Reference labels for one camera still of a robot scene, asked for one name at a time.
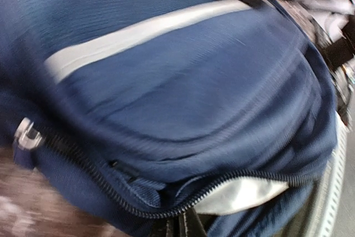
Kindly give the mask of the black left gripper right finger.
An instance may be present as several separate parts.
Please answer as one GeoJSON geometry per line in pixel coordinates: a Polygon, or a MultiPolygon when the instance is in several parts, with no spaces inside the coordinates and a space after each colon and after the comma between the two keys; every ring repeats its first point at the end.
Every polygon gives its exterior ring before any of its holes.
{"type": "Polygon", "coordinates": [[[204,226],[194,209],[179,215],[180,237],[207,237],[204,226]]]}

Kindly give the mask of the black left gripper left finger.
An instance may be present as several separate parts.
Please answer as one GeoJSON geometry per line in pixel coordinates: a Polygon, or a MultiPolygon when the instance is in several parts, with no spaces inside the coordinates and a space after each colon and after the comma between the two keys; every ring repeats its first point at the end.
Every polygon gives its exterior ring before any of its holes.
{"type": "Polygon", "coordinates": [[[170,236],[170,221],[169,219],[159,219],[153,224],[150,237],[168,237],[170,236]]]}

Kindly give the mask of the navy blue student backpack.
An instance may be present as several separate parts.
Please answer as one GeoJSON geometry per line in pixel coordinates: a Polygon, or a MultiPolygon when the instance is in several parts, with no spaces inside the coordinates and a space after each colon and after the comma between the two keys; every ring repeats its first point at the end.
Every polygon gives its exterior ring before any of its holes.
{"type": "Polygon", "coordinates": [[[328,67],[278,0],[1,0],[1,148],[128,236],[189,209],[271,236],[336,145],[328,67]]]}

